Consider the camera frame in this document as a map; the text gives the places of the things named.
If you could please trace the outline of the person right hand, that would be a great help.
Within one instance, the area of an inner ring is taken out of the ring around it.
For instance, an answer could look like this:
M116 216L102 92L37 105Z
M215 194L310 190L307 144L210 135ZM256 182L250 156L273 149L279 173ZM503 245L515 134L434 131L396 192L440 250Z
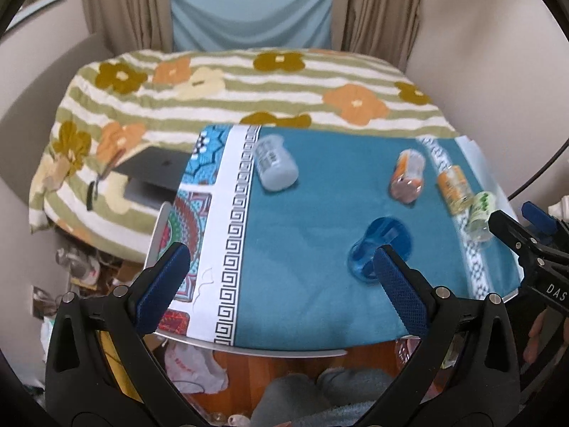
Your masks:
M541 311L535 318L530 331L528 332L528 342L524 349L524 361L533 364L539 355L539 341L544 326L546 310Z

